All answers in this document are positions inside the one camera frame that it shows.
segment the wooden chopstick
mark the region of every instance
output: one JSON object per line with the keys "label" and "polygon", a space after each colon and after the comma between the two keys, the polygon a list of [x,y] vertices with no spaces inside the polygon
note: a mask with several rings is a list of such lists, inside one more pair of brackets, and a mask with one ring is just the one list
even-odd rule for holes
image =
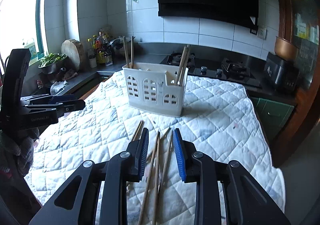
{"label": "wooden chopstick", "polygon": [[146,206],[146,200],[147,200],[148,191],[149,191],[149,185],[150,185],[150,181],[151,181],[153,163],[155,161],[155,154],[156,154],[156,150],[157,150],[157,145],[158,145],[158,142],[160,142],[160,141],[158,141],[159,137],[160,137],[160,132],[157,133],[155,145],[153,147],[153,152],[152,152],[152,157],[151,157],[151,164],[150,164],[150,169],[149,169],[148,179],[147,179],[147,185],[146,185],[146,189],[145,189],[145,192],[144,192],[144,195],[143,195],[143,200],[142,200],[142,206],[141,206],[141,210],[140,210],[138,225],[141,225],[141,223],[142,223],[143,211],[144,211],[144,208]]}
{"label": "wooden chopstick", "polygon": [[139,135],[139,132],[140,132],[140,128],[141,128],[142,126],[143,126],[143,120],[140,120],[140,122],[139,122],[139,124],[138,124],[138,126],[137,126],[137,128],[136,128],[136,130],[135,130],[135,132],[134,132],[134,134],[133,134],[133,137],[131,138],[130,142],[137,140],[138,135]]}
{"label": "wooden chopstick", "polygon": [[127,68],[131,69],[131,66],[129,63],[128,49],[127,49],[127,40],[125,36],[123,37],[123,47],[124,47],[124,55],[125,55],[125,62],[127,63]]}
{"label": "wooden chopstick", "polygon": [[186,73],[186,67],[187,67],[187,64],[188,64],[189,54],[190,54],[190,45],[187,46],[187,55],[186,55],[185,61],[183,63],[181,77],[180,77],[180,80],[179,80],[179,86],[182,86],[182,83],[183,83],[183,78],[184,78],[184,75]]}
{"label": "wooden chopstick", "polygon": [[181,71],[182,71],[182,68],[183,68],[183,64],[184,64],[186,55],[187,55],[187,47],[185,46],[185,47],[183,48],[183,52],[182,52],[182,56],[181,56],[181,60],[180,60],[180,65],[179,65],[178,74],[177,74],[176,80],[174,81],[174,84],[175,84],[175,85],[178,84],[178,80],[179,80],[179,78],[180,78],[180,74],[181,74]]}
{"label": "wooden chopstick", "polygon": [[138,133],[139,133],[139,130],[140,130],[140,126],[143,124],[143,120],[140,120],[134,134],[133,134],[133,137],[131,138],[130,142],[136,140],[137,136],[138,136]]}
{"label": "wooden chopstick", "polygon": [[157,145],[157,159],[156,159],[156,175],[155,175],[155,198],[153,202],[153,216],[152,216],[152,225],[156,225],[156,214],[157,214],[157,205],[158,205],[158,184],[159,184],[159,145]]}
{"label": "wooden chopstick", "polygon": [[[160,140],[162,140],[163,138],[165,138],[165,137],[167,136],[167,134],[169,133],[170,129],[171,129],[171,128],[168,128],[168,129],[164,132],[164,134],[162,135],[162,137],[160,138]],[[150,158],[150,156],[151,156],[152,154],[153,154],[153,150],[152,150],[152,152],[150,152],[150,153],[147,155],[146,161],[148,161],[148,159]]]}
{"label": "wooden chopstick", "polygon": [[171,143],[172,143],[172,138],[173,138],[173,131],[171,132],[171,136],[170,136],[170,140],[169,140],[169,144],[168,144],[168,148],[167,148],[167,153],[165,155],[165,161],[164,161],[164,165],[163,165],[162,176],[161,176],[161,179],[160,179],[160,185],[159,185],[158,193],[160,192],[161,187],[163,186],[164,176],[165,176],[165,174],[167,172],[169,152],[170,152],[170,147],[171,147]]}
{"label": "wooden chopstick", "polygon": [[133,36],[131,36],[131,69],[134,69],[134,61],[133,61]]}

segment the white quilted cloth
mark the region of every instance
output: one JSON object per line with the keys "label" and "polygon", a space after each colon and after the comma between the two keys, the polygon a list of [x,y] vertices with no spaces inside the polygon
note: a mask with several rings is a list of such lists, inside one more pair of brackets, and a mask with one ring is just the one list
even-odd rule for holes
{"label": "white quilted cloth", "polygon": [[[36,198],[44,204],[83,161],[90,159],[99,163],[124,151],[141,119],[149,129],[149,152],[158,130],[163,134],[168,127],[179,128],[184,140],[193,142],[198,151],[212,159],[224,163],[233,159],[241,162],[284,211],[284,178],[281,170],[272,166],[269,147],[242,85],[188,76],[183,113],[175,118],[130,107],[123,71],[101,83],[86,99],[84,110],[72,112],[41,135],[33,166],[25,177]],[[169,136],[161,142],[160,170]],[[149,165],[143,181],[128,187],[129,224],[137,224]],[[171,150],[164,179],[159,196],[158,223],[193,224],[196,185],[181,181],[174,150]],[[152,178],[144,224],[151,224],[153,184]],[[223,204],[220,183],[219,189]],[[221,214],[225,216],[224,206]]]}

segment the wooden cutting board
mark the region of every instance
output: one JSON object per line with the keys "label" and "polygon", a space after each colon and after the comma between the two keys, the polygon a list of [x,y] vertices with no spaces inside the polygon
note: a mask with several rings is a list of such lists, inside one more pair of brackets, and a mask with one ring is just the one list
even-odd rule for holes
{"label": "wooden cutting board", "polygon": [[61,53],[66,54],[69,58],[68,68],[72,68],[76,72],[85,68],[87,56],[81,42],[74,39],[65,40],[61,45]]}

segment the screw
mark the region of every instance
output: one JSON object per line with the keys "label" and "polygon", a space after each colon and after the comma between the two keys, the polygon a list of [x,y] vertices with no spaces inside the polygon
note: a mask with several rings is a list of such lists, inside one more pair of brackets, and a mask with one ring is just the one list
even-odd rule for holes
{"label": "screw", "polygon": [[231,165],[232,167],[234,167],[234,168],[237,168],[237,167],[239,167],[240,163],[239,163],[238,161],[236,161],[236,160],[232,160],[232,161],[230,162],[230,165]]}
{"label": "screw", "polygon": [[91,161],[85,161],[84,163],[83,163],[83,166],[85,167],[85,168],[88,168],[88,167],[90,167],[92,165],[92,162]]}
{"label": "screw", "polygon": [[203,156],[203,153],[202,153],[202,152],[199,152],[199,151],[196,151],[196,152],[193,153],[193,156],[194,156],[195,158],[201,158],[201,157]]}
{"label": "screw", "polygon": [[130,156],[130,153],[127,152],[127,151],[124,151],[124,152],[122,152],[122,153],[120,154],[120,157],[121,157],[121,158],[128,158],[129,156]]}

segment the stove knob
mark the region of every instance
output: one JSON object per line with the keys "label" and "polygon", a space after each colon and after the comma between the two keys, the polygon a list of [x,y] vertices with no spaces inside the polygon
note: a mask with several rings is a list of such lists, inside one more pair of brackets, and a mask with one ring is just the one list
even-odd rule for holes
{"label": "stove knob", "polygon": [[217,77],[221,78],[222,77],[223,70],[222,69],[217,69]]}
{"label": "stove knob", "polygon": [[207,73],[207,67],[205,67],[205,66],[201,66],[201,72],[203,72],[203,73]]}

